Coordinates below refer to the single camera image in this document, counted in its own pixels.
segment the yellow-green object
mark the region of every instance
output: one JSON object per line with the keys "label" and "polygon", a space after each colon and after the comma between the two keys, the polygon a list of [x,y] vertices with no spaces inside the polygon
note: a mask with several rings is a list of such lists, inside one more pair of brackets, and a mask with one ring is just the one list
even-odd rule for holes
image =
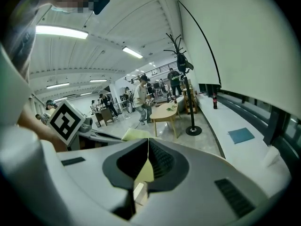
{"label": "yellow-green object", "polygon": [[[129,128],[122,140],[130,141],[135,139],[154,138],[151,133],[145,130],[137,130]],[[152,182],[154,180],[154,171],[149,159],[146,160],[135,182]]]}

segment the ceiling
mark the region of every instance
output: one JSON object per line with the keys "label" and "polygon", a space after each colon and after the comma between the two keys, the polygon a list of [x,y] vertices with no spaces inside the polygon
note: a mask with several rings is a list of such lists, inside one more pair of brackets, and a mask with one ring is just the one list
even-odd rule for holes
{"label": "ceiling", "polygon": [[[99,14],[66,14],[41,8],[36,23],[63,26],[89,33],[86,40],[37,35],[31,56],[30,87],[46,101],[69,94],[100,91],[111,82],[149,62],[171,56],[165,33],[172,33],[162,0],[111,0]],[[127,46],[143,56],[122,51]],[[107,79],[90,83],[91,79]],[[66,87],[46,89],[69,82]]]}

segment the jeans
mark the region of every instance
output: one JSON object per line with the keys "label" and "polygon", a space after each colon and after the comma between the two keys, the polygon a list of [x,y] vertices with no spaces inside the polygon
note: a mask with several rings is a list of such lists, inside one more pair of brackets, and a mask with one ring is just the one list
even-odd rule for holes
{"label": "jeans", "polygon": [[110,111],[113,111],[115,116],[118,116],[118,113],[117,113],[117,111],[115,110],[113,104],[106,105],[105,107],[106,107],[106,108],[109,108]]}
{"label": "jeans", "polygon": [[136,110],[140,113],[140,119],[139,119],[140,122],[145,121],[145,116],[146,115],[147,115],[146,116],[146,121],[151,122],[151,119],[150,119],[151,107],[149,105],[144,104],[144,105],[136,108]]}
{"label": "jeans", "polygon": [[173,89],[173,95],[174,96],[175,96],[175,88],[178,89],[179,95],[182,94],[182,90],[181,90],[181,86],[180,85],[172,86],[171,88]]}

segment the fluorescent light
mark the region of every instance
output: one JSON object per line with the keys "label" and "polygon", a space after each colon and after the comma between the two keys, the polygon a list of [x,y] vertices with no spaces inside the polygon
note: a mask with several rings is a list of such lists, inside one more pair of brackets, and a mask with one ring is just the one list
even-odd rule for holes
{"label": "fluorescent light", "polygon": [[58,101],[65,100],[65,99],[67,99],[67,97],[64,97],[64,98],[60,98],[60,99],[54,100],[54,102],[58,102]]}
{"label": "fluorescent light", "polygon": [[85,93],[85,94],[81,94],[80,96],[85,96],[85,95],[90,95],[90,94],[92,94],[92,92],[90,92],[90,93]]}
{"label": "fluorescent light", "polygon": [[90,80],[90,82],[105,82],[107,80]]}
{"label": "fluorescent light", "polygon": [[52,89],[52,88],[56,88],[56,87],[66,86],[66,85],[70,85],[70,83],[50,85],[50,86],[47,86],[46,88],[47,89]]}
{"label": "fluorescent light", "polygon": [[70,28],[62,28],[55,26],[36,26],[36,34],[51,34],[51,35],[60,35],[67,37],[74,37],[78,39],[86,39],[88,36],[87,32],[81,32],[78,30]]}
{"label": "fluorescent light", "polygon": [[128,47],[124,47],[123,51],[125,51],[125,52],[127,52],[127,53],[129,53],[131,55],[134,55],[137,58],[143,58],[143,56],[141,56],[140,54],[136,53],[135,51],[129,49]]}

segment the person in black clothes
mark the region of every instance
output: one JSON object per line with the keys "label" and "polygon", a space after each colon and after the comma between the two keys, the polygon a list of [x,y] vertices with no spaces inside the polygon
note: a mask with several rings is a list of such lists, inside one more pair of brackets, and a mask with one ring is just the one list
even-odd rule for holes
{"label": "person in black clothes", "polygon": [[175,88],[178,89],[179,95],[182,94],[181,86],[180,86],[180,79],[179,79],[179,72],[174,71],[172,68],[169,69],[169,74],[167,78],[170,80],[170,86],[173,89],[173,95],[175,97]]}
{"label": "person in black clothes", "polygon": [[117,113],[117,111],[115,110],[115,108],[112,104],[112,98],[108,97],[108,96],[105,96],[103,94],[100,94],[99,98],[100,98],[100,104],[104,104],[106,108],[109,108],[110,111],[113,111],[115,116],[116,116],[116,119],[118,119],[118,113]]}
{"label": "person in black clothes", "polygon": [[151,83],[148,82],[148,83],[146,84],[146,88],[147,88],[147,92],[148,92],[149,94],[151,94],[153,98],[155,98],[155,97],[154,97],[154,94],[152,93]]}

